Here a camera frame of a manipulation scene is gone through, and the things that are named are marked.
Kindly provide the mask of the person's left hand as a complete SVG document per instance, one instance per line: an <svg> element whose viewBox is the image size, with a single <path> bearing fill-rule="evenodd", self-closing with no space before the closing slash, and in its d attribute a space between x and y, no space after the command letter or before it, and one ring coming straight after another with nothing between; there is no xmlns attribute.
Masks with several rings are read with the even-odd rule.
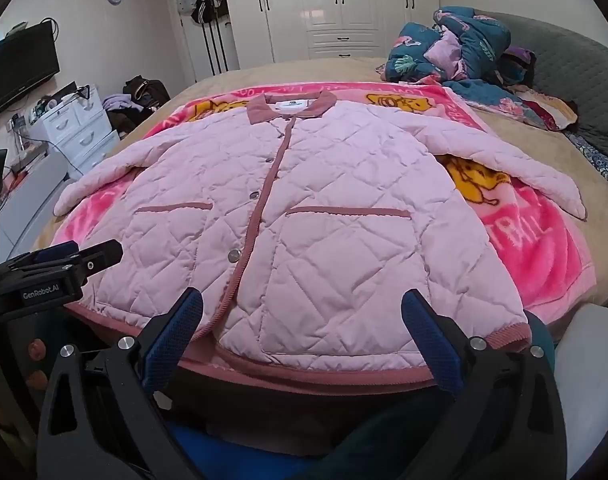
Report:
<svg viewBox="0 0 608 480"><path fill-rule="evenodd" d="M41 339L34 339L27 346L27 355L33 363L40 363L46 356L46 346ZM25 381L28 388L44 391L48 386L48 377L43 370L35 368Z"/></svg>

